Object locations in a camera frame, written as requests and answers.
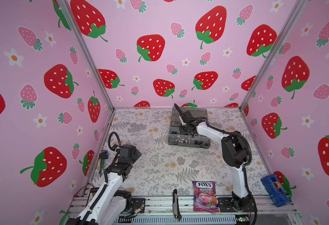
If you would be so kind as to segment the silver wing nuts pile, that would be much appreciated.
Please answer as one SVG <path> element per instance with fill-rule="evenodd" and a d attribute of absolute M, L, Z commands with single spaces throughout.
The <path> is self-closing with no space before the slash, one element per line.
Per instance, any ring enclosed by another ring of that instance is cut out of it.
<path fill-rule="evenodd" d="M 176 138 L 174 139 L 174 141 L 175 141 L 176 143 L 189 143 L 189 140 L 188 140 L 187 138 L 185 138 L 185 137 L 181 137 L 181 136 L 176 137 Z"/>

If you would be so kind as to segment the grey plastic organizer box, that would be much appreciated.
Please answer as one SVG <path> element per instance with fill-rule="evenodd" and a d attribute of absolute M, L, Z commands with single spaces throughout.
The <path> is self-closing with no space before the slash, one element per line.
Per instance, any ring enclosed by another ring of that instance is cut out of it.
<path fill-rule="evenodd" d="M 208 117 L 207 110 L 204 108 L 181 107 L 180 109 L 188 118 Z M 179 111 L 173 107 L 168 144 L 208 149 L 210 147 L 210 139 L 199 135 L 196 128 L 191 128 L 187 124 L 183 125 Z"/>

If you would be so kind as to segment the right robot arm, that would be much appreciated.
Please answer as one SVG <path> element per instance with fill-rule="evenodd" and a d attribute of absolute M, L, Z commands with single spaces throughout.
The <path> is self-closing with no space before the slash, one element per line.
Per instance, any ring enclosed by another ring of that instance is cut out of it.
<path fill-rule="evenodd" d="M 179 112 L 183 130 L 190 135 L 199 134 L 221 144 L 225 163 L 231 167 L 233 180 L 233 206 L 239 210 L 252 200 L 249 190 L 246 167 L 252 162 L 252 152 L 247 139 L 238 131 L 227 132 L 209 124 L 205 117 L 193 117 L 190 111 Z"/>

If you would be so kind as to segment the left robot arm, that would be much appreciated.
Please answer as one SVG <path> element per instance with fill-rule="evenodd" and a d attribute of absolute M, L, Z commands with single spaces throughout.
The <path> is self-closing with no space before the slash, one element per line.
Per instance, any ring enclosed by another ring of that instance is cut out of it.
<path fill-rule="evenodd" d="M 106 169 L 105 181 L 85 209 L 77 218 L 69 218 L 67 225 L 111 225 L 121 213 L 133 210 L 131 192 L 120 190 L 120 186 L 142 154 L 128 144 L 117 150 L 117 159 Z"/>

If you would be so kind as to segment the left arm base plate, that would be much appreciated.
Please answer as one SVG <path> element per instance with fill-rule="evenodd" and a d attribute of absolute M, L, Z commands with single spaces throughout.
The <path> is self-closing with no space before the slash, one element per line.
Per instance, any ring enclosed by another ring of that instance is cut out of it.
<path fill-rule="evenodd" d="M 116 215 L 125 213 L 133 213 L 135 210 L 140 209 L 141 213 L 144 212 L 146 199 L 145 198 L 133 198 L 126 199 L 120 196 L 115 196 L 112 198 L 107 210 L 109 212 L 115 213 Z"/>

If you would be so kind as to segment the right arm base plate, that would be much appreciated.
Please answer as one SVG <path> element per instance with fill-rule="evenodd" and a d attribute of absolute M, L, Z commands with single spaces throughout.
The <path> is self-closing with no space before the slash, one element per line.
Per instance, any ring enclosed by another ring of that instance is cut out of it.
<path fill-rule="evenodd" d="M 257 212 L 256 204 L 250 195 L 244 198 L 219 197 L 217 200 L 220 212 Z"/>

